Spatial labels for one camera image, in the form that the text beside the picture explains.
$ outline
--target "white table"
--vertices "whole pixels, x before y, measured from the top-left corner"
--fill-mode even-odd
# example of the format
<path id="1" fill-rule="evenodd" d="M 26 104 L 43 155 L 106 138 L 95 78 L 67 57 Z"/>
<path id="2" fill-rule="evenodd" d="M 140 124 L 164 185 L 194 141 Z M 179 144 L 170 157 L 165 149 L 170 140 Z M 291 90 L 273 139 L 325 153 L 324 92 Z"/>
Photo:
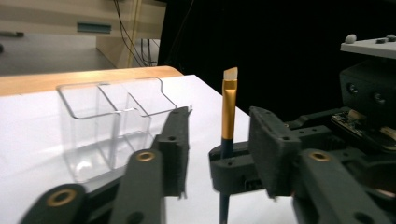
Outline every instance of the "white table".
<path id="1" fill-rule="evenodd" d="M 163 77 L 165 94 L 189 117 L 188 199 L 166 198 L 169 224 L 219 223 L 219 193 L 213 190 L 208 152 L 220 144 L 221 96 L 195 75 Z M 0 97 L 0 223 L 18 223 L 47 190 L 72 183 L 62 157 L 55 91 Z M 249 116 L 236 110 L 235 142 L 248 140 Z M 269 199 L 265 190 L 233 195 L 229 224 L 297 223 L 290 197 Z"/>

